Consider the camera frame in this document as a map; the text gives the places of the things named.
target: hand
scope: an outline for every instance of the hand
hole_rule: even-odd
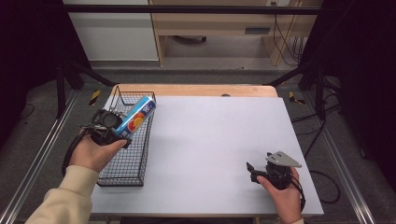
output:
[[[87,134],[76,146],[69,165],[83,166],[100,173],[125,144],[126,140],[119,140],[107,146],[99,146]]]
[[[296,180],[299,180],[299,175],[294,167],[291,167],[291,173]],[[297,188],[290,184],[288,188],[279,190],[263,176],[257,176],[257,180],[271,195],[281,223],[293,223],[302,218],[300,192]]]

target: metal mesh basket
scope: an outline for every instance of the metal mesh basket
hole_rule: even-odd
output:
[[[127,114],[142,96],[155,101],[152,91],[120,91],[117,87],[110,110]],[[140,126],[128,148],[122,148],[99,174],[101,187],[142,187],[149,154],[149,133],[154,113]]]

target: cream sweater sleeve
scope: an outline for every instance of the cream sweater sleeve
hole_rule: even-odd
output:
[[[302,218],[296,222],[293,222],[292,224],[304,224],[304,219]]]
[[[99,174],[71,165],[57,189],[50,189],[44,202],[33,212],[27,224],[86,224],[92,210],[91,195]]]

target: white tabletop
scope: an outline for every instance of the white tabletop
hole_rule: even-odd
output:
[[[95,215],[257,217],[276,213],[246,162],[263,168],[266,153],[297,160],[305,216],[322,215],[312,178],[283,99],[156,96],[144,187],[99,187]]]

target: blue soda can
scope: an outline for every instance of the blue soda can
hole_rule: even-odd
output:
[[[122,124],[115,131],[116,135],[131,138],[134,133],[142,126],[142,124],[154,112],[157,105],[149,96],[143,96],[128,112]]]

